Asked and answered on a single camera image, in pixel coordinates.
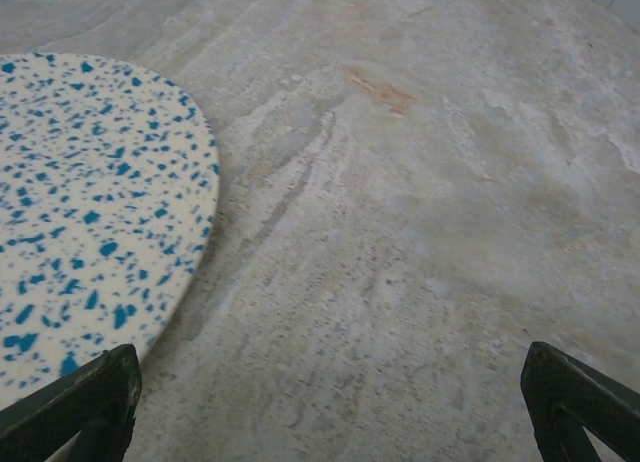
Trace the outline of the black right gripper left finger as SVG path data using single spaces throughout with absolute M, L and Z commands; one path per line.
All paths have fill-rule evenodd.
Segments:
M 136 349 L 122 344 L 1 411 L 1 459 L 121 461 L 142 391 Z

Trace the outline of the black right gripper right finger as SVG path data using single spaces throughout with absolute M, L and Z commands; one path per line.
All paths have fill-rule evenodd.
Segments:
M 639 394 L 567 353 L 536 341 L 520 387 L 545 461 L 598 461 L 593 434 L 625 461 L 639 459 Z

